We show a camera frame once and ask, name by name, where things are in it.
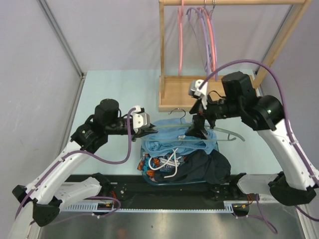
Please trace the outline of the sage green hanger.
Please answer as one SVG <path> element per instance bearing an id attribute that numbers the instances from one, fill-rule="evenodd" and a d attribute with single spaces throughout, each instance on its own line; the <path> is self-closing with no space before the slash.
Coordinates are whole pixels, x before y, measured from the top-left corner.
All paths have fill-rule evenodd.
<path id="1" fill-rule="evenodd" d="M 147 139 L 142 139 L 144 141 L 150 142 L 178 142 L 178 141 L 204 141 L 204 142 L 218 142 L 218 141 L 235 141 L 237 139 L 245 142 L 245 138 L 240 134 L 215 127 L 211 129 L 209 125 L 205 124 L 205 129 L 208 133 L 208 139 L 201 139 L 192 136 L 186 136 L 185 132 L 192 125 L 192 123 L 183 122 L 183 117 L 178 119 L 179 123 L 172 123 L 173 119 L 160 120 L 161 123 L 156 123 L 154 129 L 158 133 L 149 135 Z"/>

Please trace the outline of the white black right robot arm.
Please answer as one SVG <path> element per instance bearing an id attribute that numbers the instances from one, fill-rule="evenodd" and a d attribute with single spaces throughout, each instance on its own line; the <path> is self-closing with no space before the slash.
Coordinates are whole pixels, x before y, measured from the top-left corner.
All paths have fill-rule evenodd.
<path id="1" fill-rule="evenodd" d="M 242 173 L 230 187 L 230 195 L 241 200 L 247 194 L 271 195 L 285 206 L 310 203 L 315 197 L 319 171 L 301 157 L 295 139 L 289 136 L 284 108 L 274 96 L 259 97 L 249 75 L 240 71 L 223 76 L 225 96 L 213 101 L 203 80 L 193 80 L 188 94 L 196 99 L 189 111 L 193 116 L 187 136 L 208 139 L 205 123 L 215 127 L 216 120 L 240 117 L 241 121 L 270 147 L 282 171 L 277 174 L 256 175 Z"/>

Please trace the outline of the light blue shorts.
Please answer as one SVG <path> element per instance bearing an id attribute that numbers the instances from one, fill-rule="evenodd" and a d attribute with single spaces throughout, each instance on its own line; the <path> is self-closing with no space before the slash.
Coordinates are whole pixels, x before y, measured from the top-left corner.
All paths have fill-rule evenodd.
<path id="1" fill-rule="evenodd" d="M 217 136 L 208 131 L 208 139 L 187 136 L 188 126 L 185 120 L 162 119 L 155 122 L 157 133 L 142 138 L 141 160 L 137 169 L 150 178 L 156 173 L 168 173 L 168 178 L 178 172 L 178 167 L 186 162 L 186 157 L 197 151 L 204 150 L 210 154 L 218 149 Z"/>

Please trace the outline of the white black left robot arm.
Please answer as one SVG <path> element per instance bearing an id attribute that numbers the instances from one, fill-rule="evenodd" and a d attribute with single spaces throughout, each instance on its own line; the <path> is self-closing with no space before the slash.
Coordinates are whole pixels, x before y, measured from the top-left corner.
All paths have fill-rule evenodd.
<path id="1" fill-rule="evenodd" d="M 94 114 L 71 135 L 70 141 L 50 166 L 31 183 L 26 186 L 17 185 L 13 189 L 12 193 L 20 203 L 15 217 L 18 218 L 22 209 L 31 203 L 32 219 L 43 227 L 51 223 L 61 209 L 70 204 L 91 197 L 107 198 L 110 186 L 103 182 L 101 174 L 90 176 L 84 184 L 77 184 L 70 193 L 57 195 L 57 191 L 72 172 L 90 157 L 106 164 L 124 164 L 131 155 L 132 142 L 155 133 L 157 130 L 143 107 L 134 106 L 122 116 L 116 100 L 102 100 L 95 107 Z M 111 135 L 128 137 L 127 155 L 120 161 L 109 161 L 95 155 L 95 152 L 108 142 Z"/>

